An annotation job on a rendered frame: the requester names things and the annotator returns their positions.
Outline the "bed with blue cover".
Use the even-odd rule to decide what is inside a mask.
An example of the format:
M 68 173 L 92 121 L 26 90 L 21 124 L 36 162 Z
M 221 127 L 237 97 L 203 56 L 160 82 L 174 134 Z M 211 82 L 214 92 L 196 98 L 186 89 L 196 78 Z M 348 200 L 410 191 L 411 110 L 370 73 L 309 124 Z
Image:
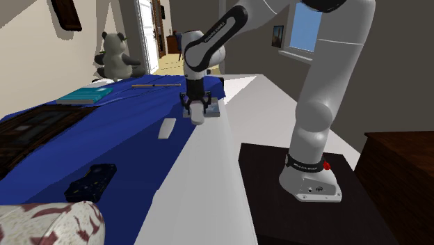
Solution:
M 117 172 L 97 204 L 104 245 L 257 245 L 226 113 L 200 126 L 183 118 L 182 76 L 111 87 L 91 114 L 0 180 L 0 205 L 63 202 L 92 165 L 112 163 Z M 158 139 L 165 118 L 176 123 Z

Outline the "red and white patterned pillow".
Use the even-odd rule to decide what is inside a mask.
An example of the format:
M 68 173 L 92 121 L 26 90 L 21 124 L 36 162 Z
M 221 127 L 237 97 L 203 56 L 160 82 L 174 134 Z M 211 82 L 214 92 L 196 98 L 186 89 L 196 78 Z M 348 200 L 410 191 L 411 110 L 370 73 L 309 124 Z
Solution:
M 104 245 L 105 234 L 90 201 L 0 205 L 0 245 Z

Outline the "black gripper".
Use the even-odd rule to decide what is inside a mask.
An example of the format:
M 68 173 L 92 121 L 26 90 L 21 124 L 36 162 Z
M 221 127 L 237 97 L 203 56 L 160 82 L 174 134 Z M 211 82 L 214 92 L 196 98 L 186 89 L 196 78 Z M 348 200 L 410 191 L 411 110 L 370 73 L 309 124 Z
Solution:
M 211 91 L 204 91 L 204 79 L 187 79 L 186 80 L 186 93 L 180 93 L 180 101 L 183 108 L 189 113 L 191 101 L 202 100 L 204 113 L 211 104 Z

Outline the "dark brown wall picture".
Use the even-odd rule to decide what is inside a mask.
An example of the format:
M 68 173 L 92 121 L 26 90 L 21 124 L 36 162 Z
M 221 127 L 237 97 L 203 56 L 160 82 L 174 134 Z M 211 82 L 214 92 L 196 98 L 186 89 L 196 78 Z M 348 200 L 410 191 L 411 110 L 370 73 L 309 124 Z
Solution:
M 82 31 L 73 0 L 51 0 L 51 4 L 62 29 L 66 31 Z

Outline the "small framed wall picture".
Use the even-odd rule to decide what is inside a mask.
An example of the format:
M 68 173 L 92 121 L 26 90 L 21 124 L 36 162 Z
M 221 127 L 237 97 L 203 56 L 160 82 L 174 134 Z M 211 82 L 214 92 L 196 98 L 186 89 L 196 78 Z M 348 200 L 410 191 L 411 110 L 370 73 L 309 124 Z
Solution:
M 283 39 L 284 26 L 274 26 L 273 27 L 273 36 L 272 43 L 273 47 L 281 48 L 282 47 L 282 39 Z

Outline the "white cylinder cup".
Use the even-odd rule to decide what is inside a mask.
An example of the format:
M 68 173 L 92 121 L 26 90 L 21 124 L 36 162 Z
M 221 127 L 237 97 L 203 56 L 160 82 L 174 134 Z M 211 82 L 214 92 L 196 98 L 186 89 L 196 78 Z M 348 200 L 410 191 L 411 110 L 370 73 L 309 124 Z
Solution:
M 204 123 L 204 107 L 201 101 L 194 101 L 190 104 L 191 122 L 194 125 Z

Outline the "window with white frame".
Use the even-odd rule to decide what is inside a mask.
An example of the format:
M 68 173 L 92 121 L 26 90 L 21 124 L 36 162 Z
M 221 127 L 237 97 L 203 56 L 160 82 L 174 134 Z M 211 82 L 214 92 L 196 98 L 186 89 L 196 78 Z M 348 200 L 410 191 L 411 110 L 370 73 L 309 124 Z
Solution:
M 310 64 L 321 23 L 322 13 L 301 2 L 289 5 L 283 45 L 279 54 Z

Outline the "black robot stand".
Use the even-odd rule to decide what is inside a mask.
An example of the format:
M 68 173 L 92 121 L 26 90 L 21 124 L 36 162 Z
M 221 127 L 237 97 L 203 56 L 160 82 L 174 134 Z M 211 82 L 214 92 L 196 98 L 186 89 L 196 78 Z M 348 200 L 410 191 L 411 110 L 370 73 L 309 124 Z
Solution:
M 259 245 L 399 245 L 343 155 L 324 155 L 341 202 L 305 203 L 280 186 L 286 153 L 241 144 L 239 167 Z

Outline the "dark blue game controller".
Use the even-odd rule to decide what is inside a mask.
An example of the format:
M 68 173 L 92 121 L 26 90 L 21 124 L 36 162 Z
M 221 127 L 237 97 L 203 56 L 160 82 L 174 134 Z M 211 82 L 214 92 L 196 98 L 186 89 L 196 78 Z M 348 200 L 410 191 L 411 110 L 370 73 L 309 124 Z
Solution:
M 97 203 L 117 172 L 115 164 L 94 164 L 80 179 L 70 183 L 64 193 L 66 201 L 77 203 L 90 201 Z

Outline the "dark brown wooden cabinet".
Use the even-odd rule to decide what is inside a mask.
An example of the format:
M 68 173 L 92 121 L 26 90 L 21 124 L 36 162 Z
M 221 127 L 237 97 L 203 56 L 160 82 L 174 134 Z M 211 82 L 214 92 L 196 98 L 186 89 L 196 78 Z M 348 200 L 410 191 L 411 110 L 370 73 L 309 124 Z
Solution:
M 434 131 L 370 132 L 355 174 L 400 245 L 434 245 Z

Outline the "white door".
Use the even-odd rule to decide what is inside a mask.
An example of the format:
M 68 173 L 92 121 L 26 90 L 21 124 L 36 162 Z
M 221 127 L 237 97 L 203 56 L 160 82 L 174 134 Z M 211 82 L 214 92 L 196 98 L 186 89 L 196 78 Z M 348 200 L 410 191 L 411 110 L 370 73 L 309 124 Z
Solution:
M 154 74 L 159 69 L 159 55 L 154 34 L 152 0 L 136 0 L 136 8 L 145 52 L 146 68 L 149 74 Z

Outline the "teal book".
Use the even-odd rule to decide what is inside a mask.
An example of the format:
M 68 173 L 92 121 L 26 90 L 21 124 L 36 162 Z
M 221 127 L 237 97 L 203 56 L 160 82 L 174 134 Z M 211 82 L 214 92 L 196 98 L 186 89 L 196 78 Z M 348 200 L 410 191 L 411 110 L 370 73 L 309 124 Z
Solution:
M 57 104 L 94 104 L 113 91 L 112 88 L 80 88 L 56 100 Z

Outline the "white flat remote control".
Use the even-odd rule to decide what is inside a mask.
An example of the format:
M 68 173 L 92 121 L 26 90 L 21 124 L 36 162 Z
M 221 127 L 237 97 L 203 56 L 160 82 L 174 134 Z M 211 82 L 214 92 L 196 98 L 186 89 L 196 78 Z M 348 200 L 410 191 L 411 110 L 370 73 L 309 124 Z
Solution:
M 169 139 L 174 129 L 175 123 L 176 118 L 165 118 L 161 123 L 158 139 Z

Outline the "panda plush toy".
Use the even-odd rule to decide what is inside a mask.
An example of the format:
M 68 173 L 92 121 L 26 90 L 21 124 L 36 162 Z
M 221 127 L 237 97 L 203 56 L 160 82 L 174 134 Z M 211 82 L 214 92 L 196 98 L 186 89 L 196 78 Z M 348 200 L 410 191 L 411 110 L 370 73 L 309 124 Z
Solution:
M 96 55 L 94 61 L 100 65 L 97 74 L 105 79 L 119 80 L 141 77 L 146 70 L 141 62 L 125 54 L 127 48 L 123 33 L 102 32 L 104 52 Z

